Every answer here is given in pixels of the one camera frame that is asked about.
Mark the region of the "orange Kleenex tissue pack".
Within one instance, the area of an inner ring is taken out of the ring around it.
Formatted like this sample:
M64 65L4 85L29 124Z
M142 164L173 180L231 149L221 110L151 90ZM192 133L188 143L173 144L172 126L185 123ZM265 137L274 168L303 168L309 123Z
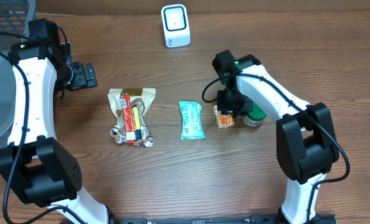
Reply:
M233 117L231 115L222 114L221 111L217 109L217 105L213 106L213 112L219 129L229 128L234 125Z

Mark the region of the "green lid jar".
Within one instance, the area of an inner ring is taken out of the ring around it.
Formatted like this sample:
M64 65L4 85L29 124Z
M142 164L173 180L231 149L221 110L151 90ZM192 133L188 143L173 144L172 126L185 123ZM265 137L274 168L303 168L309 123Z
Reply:
M258 104L253 102L253 110L243 116L242 120L247 126L257 127L266 117L267 114L258 106Z

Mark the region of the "teal tissue packet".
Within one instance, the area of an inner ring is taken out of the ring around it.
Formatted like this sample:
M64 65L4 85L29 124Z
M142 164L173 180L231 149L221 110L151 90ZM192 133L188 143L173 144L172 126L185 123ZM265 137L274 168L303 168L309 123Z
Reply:
M202 106L193 101L180 101L179 109L183 120L180 139L205 139L201 122Z

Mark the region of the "beige brown snack bag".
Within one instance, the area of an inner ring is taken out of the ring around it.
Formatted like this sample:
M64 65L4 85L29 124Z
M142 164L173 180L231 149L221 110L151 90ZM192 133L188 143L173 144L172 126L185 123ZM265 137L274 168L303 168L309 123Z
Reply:
M152 147L153 137L150 130L145 124L144 115L150 108L155 99L156 90L154 88L111 88L108 92L108 101L110 109L116 118L116 125L111 128L110 135L118 144L132 144L135 146ZM130 96L131 104L136 105L140 114L142 139L135 143L126 141L125 122L120 104L120 96Z

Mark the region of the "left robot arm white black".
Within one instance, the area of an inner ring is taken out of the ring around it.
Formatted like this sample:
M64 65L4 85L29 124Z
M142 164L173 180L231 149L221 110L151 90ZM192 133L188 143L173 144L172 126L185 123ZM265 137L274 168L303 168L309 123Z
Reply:
M93 65L71 59L70 44L56 23L36 19L28 29L5 55L16 82L13 125L0 149L5 192L44 213L58 211L72 223L113 223L109 208L85 190L78 161L54 129L55 96L95 87Z

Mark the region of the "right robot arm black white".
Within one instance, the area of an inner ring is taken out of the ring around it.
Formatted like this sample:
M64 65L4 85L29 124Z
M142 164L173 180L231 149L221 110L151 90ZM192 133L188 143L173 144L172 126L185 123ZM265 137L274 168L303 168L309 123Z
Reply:
M252 215L251 223L335 223L334 215L315 212L319 182L339 159L329 109L301 100L276 82L253 55L216 54L212 66L224 90L218 110L233 117L260 108L276 122L277 160L287 176L285 201L276 215Z

